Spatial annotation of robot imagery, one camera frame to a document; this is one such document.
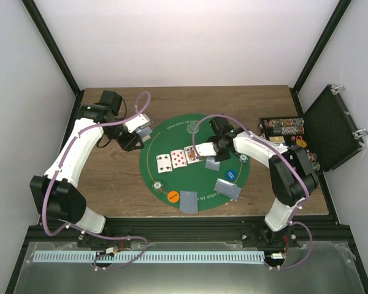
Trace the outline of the dealt cards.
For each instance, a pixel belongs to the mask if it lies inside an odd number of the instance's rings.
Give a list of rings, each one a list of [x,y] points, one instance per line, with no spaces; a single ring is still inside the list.
[[[218,178],[214,191],[229,197],[233,201],[238,201],[242,189],[234,183]]]
[[[179,210],[182,213],[194,214],[198,212],[197,192],[180,191]]]

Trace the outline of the blue playing card deck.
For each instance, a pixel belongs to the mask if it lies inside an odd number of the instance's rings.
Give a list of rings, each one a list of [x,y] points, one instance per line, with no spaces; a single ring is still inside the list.
[[[146,127],[144,129],[139,129],[137,131],[138,136],[142,139],[143,142],[149,140],[151,138],[152,129],[150,127]]]

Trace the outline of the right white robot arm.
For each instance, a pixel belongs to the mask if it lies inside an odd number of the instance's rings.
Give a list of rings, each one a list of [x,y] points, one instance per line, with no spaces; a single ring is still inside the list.
[[[254,159],[269,169],[275,200],[265,216],[267,227],[260,231],[260,238],[266,246],[277,245],[282,240],[281,230],[292,223],[295,213],[319,185],[305,149],[272,143],[243,125],[234,128],[225,115],[213,116],[209,125],[215,134],[209,141],[216,160],[224,161],[234,154]]]

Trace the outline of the stack of poker chips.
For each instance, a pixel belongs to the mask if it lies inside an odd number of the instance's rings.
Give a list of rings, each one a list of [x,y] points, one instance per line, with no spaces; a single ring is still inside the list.
[[[154,181],[152,187],[157,193],[161,193],[164,190],[164,185],[161,181]]]

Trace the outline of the orange big blind button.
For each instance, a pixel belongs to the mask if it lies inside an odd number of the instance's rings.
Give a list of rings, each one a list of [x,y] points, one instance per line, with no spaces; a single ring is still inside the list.
[[[167,200],[170,203],[177,203],[180,200],[180,194],[177,191],[170,191],[167,193]]]

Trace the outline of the blue small blind button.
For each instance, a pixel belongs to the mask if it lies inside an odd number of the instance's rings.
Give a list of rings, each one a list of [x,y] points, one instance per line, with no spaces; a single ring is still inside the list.
[[[235,181],[237,179],[237,172],[233,169],[229,169],[225,173],[225,177],[228,181]]]

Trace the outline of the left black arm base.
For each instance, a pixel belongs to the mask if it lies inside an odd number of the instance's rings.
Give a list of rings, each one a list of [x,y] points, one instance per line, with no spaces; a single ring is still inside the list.
[[[110,239],[103,239],[97,238],[91,235],[85,235],[83,239],[79,239],[77,241],[78,247],[89,247],[94,249],[103,249],[108,247],[120,247],[126,248],[129,247],[131,241],[128,240],[110,240]]]

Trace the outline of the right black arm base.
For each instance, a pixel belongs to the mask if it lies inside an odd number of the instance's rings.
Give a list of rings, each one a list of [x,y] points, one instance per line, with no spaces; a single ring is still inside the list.
[[[247,247],[279,248],[288,245],[297,246],[297,241],[291,238],[292,231],[284,228],[273,232],[266,225],[248,225],[241,228],[242,243]]]

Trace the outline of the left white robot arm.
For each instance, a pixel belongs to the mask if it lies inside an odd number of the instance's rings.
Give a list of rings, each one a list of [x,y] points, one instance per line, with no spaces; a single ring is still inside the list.
[[[135,104],[134,115],[119,118],[122,100],[114,91],[103,91],[99,102],[81,105],[57,159],[42,176],[32,178],[31,193],[48,236],[55,236],[65,228],[75,228],[90,234],[99,247],[107,247],[112,242],[113,232],[105,227],[106,217],[87,206],[77,187],[84,165],[102,137],[115,140],[127,152],[144,147],[138,132],[150,125],[150,119],[144,114],[148,106]]]

